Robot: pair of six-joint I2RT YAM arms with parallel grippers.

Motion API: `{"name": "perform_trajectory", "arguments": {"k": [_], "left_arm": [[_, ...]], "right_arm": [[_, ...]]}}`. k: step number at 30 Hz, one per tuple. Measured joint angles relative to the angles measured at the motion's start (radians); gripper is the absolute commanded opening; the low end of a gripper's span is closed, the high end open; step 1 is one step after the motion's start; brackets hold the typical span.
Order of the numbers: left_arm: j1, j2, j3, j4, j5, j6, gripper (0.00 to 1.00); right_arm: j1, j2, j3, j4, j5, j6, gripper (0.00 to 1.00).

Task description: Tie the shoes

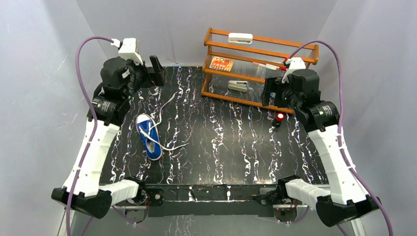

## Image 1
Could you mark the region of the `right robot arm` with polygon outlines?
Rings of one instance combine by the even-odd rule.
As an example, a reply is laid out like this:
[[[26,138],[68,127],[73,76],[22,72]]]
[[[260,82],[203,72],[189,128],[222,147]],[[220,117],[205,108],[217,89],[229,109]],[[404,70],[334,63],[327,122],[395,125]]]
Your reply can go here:
[[[319,153],[329,189],[309,184],[293,175],[279,179],[276,195],[280,202],[299,200],[315,210],[324,225],[332,227],[377,210],[374,200],[357,180],[348,152],[342,150],[338,131],[340,114],[334,103],[321,99],[319,75],[311,69],[298,69],[284,78],[266,78],[262,101],[275,93],[275,106],[286,105],[295,113]]]

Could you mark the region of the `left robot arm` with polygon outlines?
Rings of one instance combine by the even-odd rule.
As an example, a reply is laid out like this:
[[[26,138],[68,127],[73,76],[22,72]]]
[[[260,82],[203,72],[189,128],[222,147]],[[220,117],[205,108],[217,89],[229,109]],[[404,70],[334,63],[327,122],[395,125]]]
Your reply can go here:
[[[130,100],[141,88],[161,87],[166,69],[157,56],[150,56],[151,66],[136,65],[131,59],[116,57],[103,63],[102,82],[94,90],[88,111],[86,132],[76,162],[67,180],[54,188],[51,198],[70,209],[103,218],[109,209],[126,200],[136,205],[145,202],[143,181],[134,177],[100,185],[102,169],[111,143],[121,130],[130,110]]]

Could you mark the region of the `blue canvas sneaker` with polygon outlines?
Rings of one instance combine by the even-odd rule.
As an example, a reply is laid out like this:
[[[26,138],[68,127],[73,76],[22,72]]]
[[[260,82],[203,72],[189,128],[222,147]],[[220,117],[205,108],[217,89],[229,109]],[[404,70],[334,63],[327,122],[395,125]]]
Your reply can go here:
[[[162,157],[162,147],[159,143],[159,134],[156,122],[147,114],[139,114],[136,118],[136,128],[145,146],[147,156],[152,161]]]

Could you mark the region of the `white shoelace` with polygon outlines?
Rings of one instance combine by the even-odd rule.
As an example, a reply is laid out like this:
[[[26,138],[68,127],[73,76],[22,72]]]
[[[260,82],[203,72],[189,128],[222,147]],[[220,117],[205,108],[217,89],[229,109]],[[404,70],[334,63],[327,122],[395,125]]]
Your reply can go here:
[[[157,130],[158,130],[158,134],[159,134],[159,143],[160,143],[160,137],[162,136],[163,137],[163,139],[166,137],[166,135],[168,134],[168,131],[169,131],[169,129],[170,129],[170,125],[168,124],[168,130],[166,130],[165,128],[166,128],[166,126],[165,125],[162,125],[162,126],[160,126],[160,124],[161,124],[161,122],[163,121],[163,119],[162,119],[162,112],[163,112],[163,108],[169,103],[169,102],[171,102],[175,97],[176,97],[176,94],[177,94],[177,92],[175,92],[172,96],[171,96],[171,98],[167,101],[167,102],[165,102],[161,107],[160,107],[160,109],[159,109],[159,114],[158,114],[158,118],[159,118],[159,121],[158,122],[156,122],[155,120],[155,122],[156,122],[156,127],[157,127]],[[164,145],[162,145],[161,144],[161,147],[162,147],[162,151],[164,152],[164,151],[173,151],[173,150],[175,150],[175,149],[178,149],[178,148],[181,148],[181,147],[184,147],[184,146],[186,146],[187,144],[182,144],[182,145],[179,145],[178,147],[165,147]]]

